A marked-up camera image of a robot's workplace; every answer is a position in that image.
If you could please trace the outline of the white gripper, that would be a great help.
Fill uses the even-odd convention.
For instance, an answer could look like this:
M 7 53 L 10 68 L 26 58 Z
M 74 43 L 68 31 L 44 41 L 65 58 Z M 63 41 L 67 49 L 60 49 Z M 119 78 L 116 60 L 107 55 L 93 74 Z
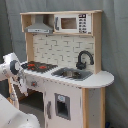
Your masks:
M 25 96 L 28 95 L 27 92 L 27 86 L 26 86 L 26 78 L 24 75 L 19 75 L 17 77 L 18 87 L 20 89 L 20 92 L 23 93 Z

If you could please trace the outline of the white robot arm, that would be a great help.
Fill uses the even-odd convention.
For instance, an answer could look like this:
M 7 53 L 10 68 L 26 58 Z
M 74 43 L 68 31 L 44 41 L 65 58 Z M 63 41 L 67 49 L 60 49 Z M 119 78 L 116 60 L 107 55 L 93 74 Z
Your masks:
M 0 81 L 8 78 L 15 78 L 14 82 L 22 93 L 28 95 L 24 69 L 15 53 L 7 54 L 3 57 L 4 63 L 0 64 Z

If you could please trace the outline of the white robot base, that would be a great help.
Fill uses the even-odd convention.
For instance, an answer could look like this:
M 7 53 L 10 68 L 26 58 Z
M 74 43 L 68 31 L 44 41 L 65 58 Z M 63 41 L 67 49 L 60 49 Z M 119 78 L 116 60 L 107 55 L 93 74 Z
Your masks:
M 37 117 L 15 108 L 0 94 L 0 128 L 40 128 Z

